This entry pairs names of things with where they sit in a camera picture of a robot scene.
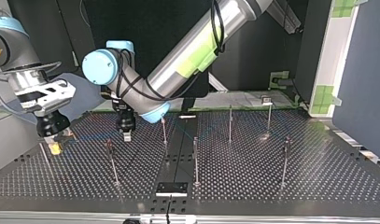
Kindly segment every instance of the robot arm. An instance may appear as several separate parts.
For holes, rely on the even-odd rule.
[[[223,37],[225,43],[247,21],[257,19],[272,1],[218,1],[217,14],[214,10],[206,13],[147,79],[126,62],[130,60],[125,60],[124,42],[88,54],[82,64],[84,74],[94,84],[107,85],[143,119],[158,122],[170,108],[169,97],[218,57],[217,38]]]
[[[43,65],[21,24],[0,17],[0,68],[27,113],[37,118],[37,132],[56,147],[55,137],[70,126],[58,109],[70,103],[76,89],[65,80],[49,82],[46,70],[58,64]]]

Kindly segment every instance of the white wall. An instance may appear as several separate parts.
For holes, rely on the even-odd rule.
[[[0,7],[9,11],[7,0],[0,0]],[[0,82],[0,94],[8,102],[15,99],[7,83]],[[0,169],[37,145],[35,125],[0,111]]]
[[[350,17],[330,18],[326,35],[324,37],[323,48],[320,54],[320,61],[317,69],[314,91],[312,93],[310,115],[316,118],[332,118],[335,105],[331,105],[328,114],[313,114],[312,106],[315,100],[317,86],[333,86],[333,96],[338,95],[344,73],[346,57],[356,23],[359,7],[355,7]]]

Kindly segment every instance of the wire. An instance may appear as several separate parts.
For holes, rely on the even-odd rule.
[[[288,16],[288,11],[289,11],[289,0],[286,1],[285,16],[283,19],[283,29],[285,29],[285,27],[286,27],[286,20],[287,20],[287,16]],[[283,32],[283,47],[285,50],[285,63],[287,66],[288,65],[288,56],[287,56],[287,47],[286,47],[286,36],[285,36],[284,32]],[[303,98],[303,96],[298,91],[298,88],[297,88],[297,85],[295,85],[294,79],[292,79],[291,82],[292,82],[292,86],[294,87],[295,91],[300,96],[300,99],[303,100],[303,103],[305,104],[306,108],[309,110],[309,105],[308,105],[308,103],[305,102],[305,99]]]
[[[224,52],[225,50],[225,47],[224,47],[224,37],[225,37],[225,26],[224,26],[224,20],[222,19],[222,16],[221,16],[221,10],[219,8],[219,5],[218,5],[218,1],[217,0],[212,0],[212,7],[211,7],[211,21],[212,21],[212,28],[213,28],[213,35],[214,35],[214,38],[215,38],[215,41],[216,41],[216,44],[217,44],[217,49],[215,51],[215,54],[218,56],[219,53],[222,53]],[[221,31],[221,38],[218,38],[218,32],[217,32],[217,27],[216,27],[216,21],[215,21],[215,15],[218,15],[218,20],[219,20],[219,25],[220,25],[220,31]],[[152,89],[151,86],[148,86],[152,92],[155,92],[155,94],[157,96],[159,96],[159,98],[157,97],[153,97],[153,96],[150,96],[148,94],[145,94],[143,93],[142,91],[140,91],[139,89],[137,89],[134,85],[135,85],[135,82],[137,80],[135,80],[134,82],[131,82],[127,77],[126,77],[126,74],[123,72],[123,51],[127,51],[128,52],[128,55],[130,57],[130,59],[128,60],[129,61],[129,64],[131,65],[132,63],[132,55],[131,53],[127,50],[127,49],[123,49],[119,52],[119,57],[120,57],[120,73],[119,73],[119,80],[118,80],[118,83],[117,83],[117,94],[120,94],[120,83],[121,83],[121,79],[123,78],[125,80],[125,82],[129,85],[129,87],[131,89],[133,89],[134,91],[136,91],[138,94],[150,99],[150,100],[154,100],[154,101],[172,101],[172,100],[175,100],[177,98],[180,98],[182,97],[191,87],[192,85],[196,82],[196,80],[198,79],[199,76],[196,76],[192,81],[191,83],[189,84],[189,86],[183,90],[178,96],[175,96],[175,97],[161,97],[159,94],[157,94],[157,92],[155,90]]]
[[[11,107],[9,107],[8,105],[7,105],[7,103],[6,102],[4,102],[4,100],[3,100],[3,98],[1,97],[1,95],[0,95],[0,104],[8,111],[8,112],[10,112],[10,113],[12,113],[12,114],[15,114],[15,115],[23,115],[23,114],[26,114],[27,113],[27,111],[24,111],[24,110],[22,110],[22,111],[16,111],[16,110],[14,110],[14,109],[12,109]]]
[[[82,20],[87,24],[88,27],[91,27],[90,24],[85,20],[84,14],[82,13],[82,1],[79,1],[79,14],[81,14]]]
[[[295,85],[295,81],[294,81],[294,79],[292,79],[291,82],[292,82],[292,86],[294,87],[295,91],[296,91],[297,94],[300,96],[300,99],[303,100],[303,104],[306,106],[306,108],[307,108],[308,111],[309,111],[309,104],[306,103],[305,100],[303,99],[303,97],[301,96],[300,92],[298,91],[297,85]]]
[[[212,7],[210,9],[210,14],[211,14],[211,22],[212,22],[212,28],[213,28],[213,36],[216,41],[217,49],[215,51],[216,56],[218,56],[219,53],[223,53],[225,51],[225,46],[224,46],[224,37],[225,37],[225,26],[224,26],[224,20],[222,19],[221,16],[221,11],[219,9],[219,5],[217,0],[211,0],[212,1]],[[218,32],[217,32],[217,27],[216,27],[216,12],[218,15],[218,20],[219,20],[219,27],[221,31],[221,38],[218,38]]]
[[[180,98],[180,97],[182,97],[192,86],[193,86],[193,84],[195,83],[195,81],[198,79],[198,77],[199,76],[195,76],[195,78],[190,82],[190,84],[189,84],[189,86],[185,89],[185,90],[183,90],[178,96],[175,96],[175,97],[159,97],[159,98],[157,98],[157,97],[153,97],[153,96],[150,96],[150,95],[148,95],[148,94],[145,94],[145,93],[143,93],[142,91],[140,91],[139,89],[137,89],[136,88],[136,86],[134,85],[135,83],[133,83],[133,82],[131,82],[130,80],[129,80],[129,78],[127,78],[127,76],[126,76],[126,74],[123,72],[123,64],[124,64],[124,62],[123,62],[123,51],[128,51],[127,49],[123,49],[123,50],[121,50],[121,51],[119,51],[119,61],[120,61],[120,67],[119,67],[119,71],[120,71],[120,73],[119,73],[119,78],[123,78],[124,80],[125,80],[125,82],[129,85],[129,87],[131,88],[131,89],[133,89],[134,91],[136,91],[138,94],[140,94],[140,95],[142,95],[142,96],[144,96],[144,97],[146,97],[146,98],[148,98],[148,99],[150,99],[150,100],[153,100],[153,101],[172,101],[172,100],[175,100],[175,99],[177,99],[177,98]]]

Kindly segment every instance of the end effector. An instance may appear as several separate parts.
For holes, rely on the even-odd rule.
[[[48,81],[48,70],[59,65],[42,64],[21,23],[11,17],[0,17],[1,75],[7,77],[24,113],[36,116],[38,135],[49,144],[57,144],[55,137],[69,128],[69,119],[58,109],[68,105],[76,91],[65,80]]]

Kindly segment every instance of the white panel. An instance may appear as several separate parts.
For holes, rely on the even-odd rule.
[[[337,96],[344,72],[348,46],[350,44],[353,27],[356,23],[358,8],[355,7],[351,17],[330,18],[324,38],[323,48],[318,64],[317,76],[312,93],[311,108],[315,98],[316,88],[320,85],[334,86],[333,95]],[[332,118],[335,106],[330,106],[327,115],[310,114],[312,117]]]

